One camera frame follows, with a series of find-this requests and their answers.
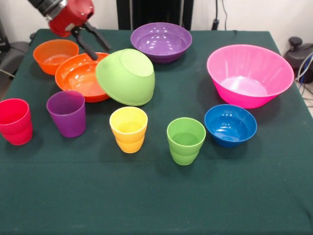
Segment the plastic bowl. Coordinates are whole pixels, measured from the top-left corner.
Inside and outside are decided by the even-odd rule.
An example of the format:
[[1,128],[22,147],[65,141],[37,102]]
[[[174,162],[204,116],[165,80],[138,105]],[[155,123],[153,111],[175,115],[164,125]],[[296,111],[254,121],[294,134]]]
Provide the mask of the plastic bowl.
[[214,51],[207,70],[223,100],[243,108],[260,107],[293,83],[290,64],[279,54],[253,45],[231,45]]
[[171,63],[190,47],[191,34],[172,23],[149,23],[137,28],[131,35],[133,46],[153,62]]
[[98,60],[92,60],[86,53],[76,55],[62,63],[55,73],[55,82],[63,91],[81,93],[87,103],[96,103],[110,98],[100,87],[95,69],[107,57],[107,53],[97,53]]
[[37,46],[33,52],[39,67],[50,75],[54,75],[58,67],[70,57],[78,55],[79,47],[76,43],[56,39]]
[[96,76],[102,89],[122,104],[144,105],[154,93],[153,64],[135,49],[119,50],[101,60],[96,68]]
[[253,115],[230,104],[211,108],[205,114],[204,124],[214,141],[223,147],[235,147],[252,138],[257,131]]

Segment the pink bowl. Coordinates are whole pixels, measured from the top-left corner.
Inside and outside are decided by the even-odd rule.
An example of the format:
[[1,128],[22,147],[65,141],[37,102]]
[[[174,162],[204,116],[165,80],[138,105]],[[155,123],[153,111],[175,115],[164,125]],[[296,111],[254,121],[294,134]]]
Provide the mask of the pink bowl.
[[207,70],[223,100],[242,108],[260,107],[293,83],[290,64],[279,54],[253,45],[231,45],[214,51]]

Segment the dark green tablecloth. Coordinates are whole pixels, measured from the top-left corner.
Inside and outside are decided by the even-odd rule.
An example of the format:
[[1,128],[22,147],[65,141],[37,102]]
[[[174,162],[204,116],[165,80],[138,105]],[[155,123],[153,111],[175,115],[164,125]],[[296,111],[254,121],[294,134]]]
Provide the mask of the dark green tablecloth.
[[[113,50],[131,47],[130,31],[103,30]],[[25,99],[34,137],[16,147],[0,138],[0,234],[313,234],[313,121],[295,85],[253,109],[257,134],[233,149],[207,135],[189,166],[171,158],[168,123],[203,123],[223,101],[206,70],[209,54],[229,44],[278,51],[268,32],[194,31],[174,63],[155,65],[142,149],[120,151],[109,127],[121,104],[87,104],[87,130],[63,138],[45,104],[59,91],[32,51],[56,38],[40,30],[6,98]],[[97,42],[84,37],[95,50]]]

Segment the purple cup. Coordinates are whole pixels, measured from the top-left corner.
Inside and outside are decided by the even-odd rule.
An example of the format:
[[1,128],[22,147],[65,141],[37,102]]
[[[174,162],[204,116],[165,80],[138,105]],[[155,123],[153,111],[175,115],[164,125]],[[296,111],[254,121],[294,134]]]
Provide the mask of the purple cup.
[[167,64],[180,58],[192,43],[191,34],[172,23],[149,23],[131,35],[133,46],[155,63]]
[[46,107],[64,137],[77,137],[85,131],[85,98],[79,92],[58,92],[49,98]]

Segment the purple bowl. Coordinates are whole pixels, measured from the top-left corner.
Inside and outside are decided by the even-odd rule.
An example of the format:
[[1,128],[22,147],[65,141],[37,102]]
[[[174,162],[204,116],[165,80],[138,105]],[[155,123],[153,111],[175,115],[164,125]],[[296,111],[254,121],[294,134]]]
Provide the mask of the purple bowl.
[[133,46],[160,64],[180,58],[190,47],[191,34],[172,23],[149,23],[137,28],[131,36]]

